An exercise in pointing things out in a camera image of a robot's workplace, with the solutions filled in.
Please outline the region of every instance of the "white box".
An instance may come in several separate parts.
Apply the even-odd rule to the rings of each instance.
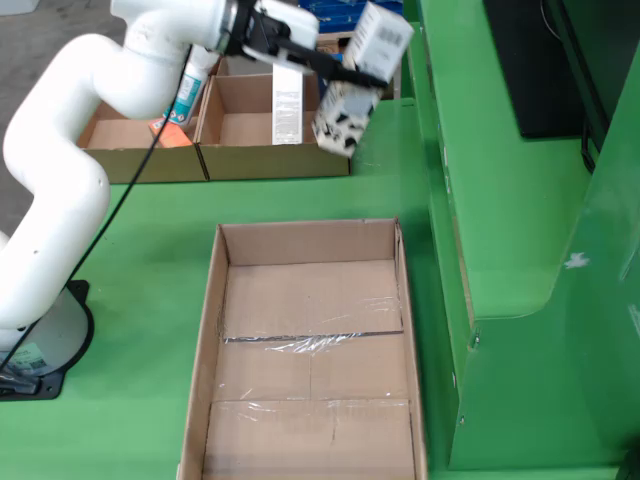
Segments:
[[[273,66],[272,144],[302,143],[302,73],[290,68]]]
[[[367,3],[342,63],[390,82],[412,35],[402,16]],[[351,157],[381,96],[381,89],[331,82],[313,121],[318,145]]]

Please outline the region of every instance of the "product box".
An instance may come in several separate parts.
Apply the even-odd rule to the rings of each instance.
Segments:
[[[389,82],[412,35],[413,28],[401,15],[367,3],[344,52],[343,64]],[[318,145],[351,157],[381,96],[379,89],[331,82],[313,122]]]
[[[179,480],[426,479],[395,220],[220,225]]]
[[[110,183],[129,183],[153,142],[149,121],[125,118],[102,103],[80,135],[77,145],[102,165]],[[192,119],[186,131],[191,140],[195,137],[196,124],[197,117]],[[138,182],[206,180],[205,170],[194,145],[176,148],[157,145]]]
[[[302,143],[303,74],[281,65],[273,66],[271,143]]]
[[[340,58],[347,49],[349,41],[353,36],[353,31],[350,32],[336,32],[336,33],[321,33],[316,40],[316,50],[332,55],[339,54]],[[322,94],[326,88],[320,88]],[[402,96],[402,68],[398,66],[393,78],[389,82],[389,86],[382,93],[382,100],[393,100],[394,98],[401,98]]]
[[[203,95],[195,140],[212,180],[349,175],[347,159],[318,148],[311,121],[319,104],[315,75],[303,76],[302,143],[273,145],[273,75],[228,76],[226,62]]]
[[[193,142],[189,140],[189,137],[179,125],[169,121],[163,129],[162,125],[164,125],[164,122],[164,118],[157,118],[149,122],[149,130],[151,130],[153,136],[157,137],[160,135],[160,138],[158,138],[159,145],[162,145],[164,148],[188,147],[193,145]]]

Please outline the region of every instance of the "gray floor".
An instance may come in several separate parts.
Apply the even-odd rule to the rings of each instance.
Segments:
[[[20,102],[65,43],[89,32],[122,42],[124,22],[110,15],[109,5],[109,0],[41,0],[33,13],[0,17],[0,140]],[[3,159],[0,230],[11,235],[31,200],[31,194],[7,172]]]

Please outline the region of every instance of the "green workbench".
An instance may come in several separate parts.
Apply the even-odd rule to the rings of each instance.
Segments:
[[[135,187],[77,276],[87,354],[57,400],[2,404],[1,479],[174,478],[216,225],[395,216],[432,478],[614,478],[640,426],[640,387],[624,390],[640,361],[640,137],[620,127],[640,116],[640,82],[590,179],[575,139],[517,135],[481,0],[417,7],[412,98],[381,103],[350,177]],[[593,253],[590,268],[562,269],[568,252]]]

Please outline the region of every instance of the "empty cardboard box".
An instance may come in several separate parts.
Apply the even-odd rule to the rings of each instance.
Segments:
[[[111,183],[129,183],[144,158],[153,135],[150,120],[123,117],[101,103],[78,139],[78,146],[95,158],[107,172]],[[187,136],[194,139],[197,117],[191,120]],[[205,170],[194,145],[156,149],[139,183],[206,181]]]
[[[397,222],[218,226],[178,478],[426,477]]]
[[[317,77],[304,79],[303,143],[272,145],[272,75],[226,72],[222,62],[207,85],[195,136],[212,180],[349,175],[349,160],[321,150],[311,131]]]

